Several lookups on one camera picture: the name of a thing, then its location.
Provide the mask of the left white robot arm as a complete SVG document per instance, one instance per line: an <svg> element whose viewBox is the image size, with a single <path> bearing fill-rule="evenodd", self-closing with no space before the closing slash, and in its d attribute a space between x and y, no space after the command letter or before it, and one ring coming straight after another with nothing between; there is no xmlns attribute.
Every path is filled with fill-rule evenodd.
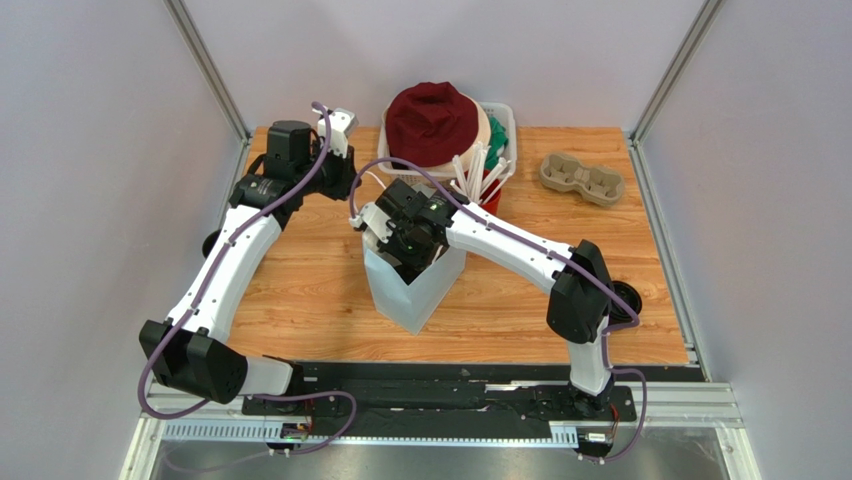
<svg viewBox="0 0 852 480"><path fill-rule="evenodd" d="M246 357L227 341L261 260L305 197L348 198L356 176L349 138L357 125L353 113L335 110L315 127L282 120L269 128L265 152L235 184L222 227L205 240L205 262L187 293L165 320L149 320L140 331L144 380L220 404L287 392L293 363Z"/></svg>

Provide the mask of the white paper bag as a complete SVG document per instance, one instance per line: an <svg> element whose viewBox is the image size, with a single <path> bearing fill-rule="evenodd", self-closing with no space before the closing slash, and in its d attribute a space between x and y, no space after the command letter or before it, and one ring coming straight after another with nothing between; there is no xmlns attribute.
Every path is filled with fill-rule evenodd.
<svg viewBox="0 0 852 480"><path fill-rule="evenodd" d="M382 245L369 231L361 232L363 263L376 310L404 328L418 334L449 293L466 266L464 251L449 244L447 232L459 209L440 191L425 185L409 185L394 180L373 201L391 218L389 227L413 233L425 240L439 232L446 235L442 255L410 285L395 272L399 262L382 252Z"/></svg>

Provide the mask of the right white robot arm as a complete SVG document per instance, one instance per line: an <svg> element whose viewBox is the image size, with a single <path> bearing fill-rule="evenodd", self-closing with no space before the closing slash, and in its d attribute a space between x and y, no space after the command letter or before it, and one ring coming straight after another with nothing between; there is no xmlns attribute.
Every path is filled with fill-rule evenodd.
<svg viewBox="0 0 852 480"><path fill-rule="evenodd" d="M473 253L521 276L549 296L546 323L567 342L571 385L588 397L610 390L605 331L615 292L595 244L554 242L444 188L412 187L400 180L365 204L351 223L363 231L374 255L408 282L432 278L434 264L456 252Z"/></svg>

